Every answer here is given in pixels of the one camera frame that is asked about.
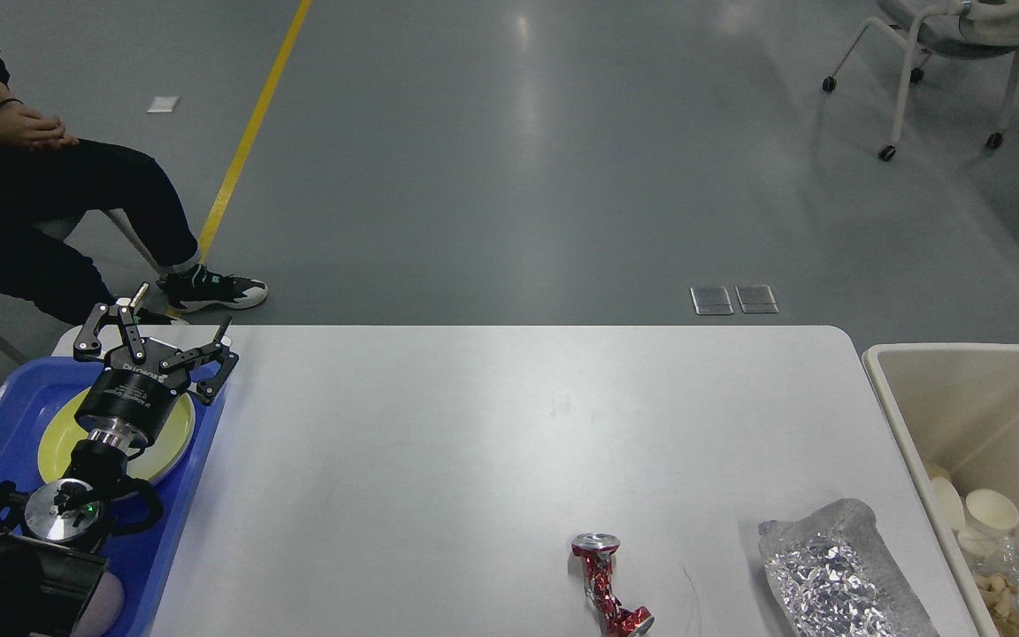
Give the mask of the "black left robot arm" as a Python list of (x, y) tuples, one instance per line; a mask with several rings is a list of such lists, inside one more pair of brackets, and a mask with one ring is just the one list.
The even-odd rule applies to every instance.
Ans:
[(97, 305), (72, 357), (0, 388), (0, 636), (145, 634), (239, 362), (224, 319), (182, 349)]

